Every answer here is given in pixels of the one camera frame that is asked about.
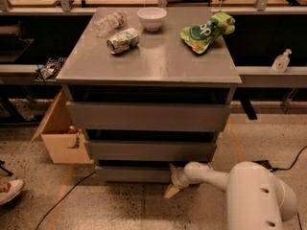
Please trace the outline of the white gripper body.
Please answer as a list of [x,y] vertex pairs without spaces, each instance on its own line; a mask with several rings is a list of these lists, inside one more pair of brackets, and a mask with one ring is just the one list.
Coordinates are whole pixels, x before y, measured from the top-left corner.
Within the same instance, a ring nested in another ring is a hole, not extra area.
[[178,167],[175,174],[171,175],[172,185],[180,190],[190,185],[190,180],[184,172],[182,167]]

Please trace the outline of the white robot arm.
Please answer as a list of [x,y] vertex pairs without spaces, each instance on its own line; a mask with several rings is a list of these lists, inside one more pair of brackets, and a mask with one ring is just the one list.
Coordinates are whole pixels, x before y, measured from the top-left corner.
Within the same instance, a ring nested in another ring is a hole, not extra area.
[[166,198],[201,183],[226,193],[227,230],[283,230],[283,223],[298,213],[294,190],[255,162],[240,162],[230,172],[218,172],[194,161],[170,169]]

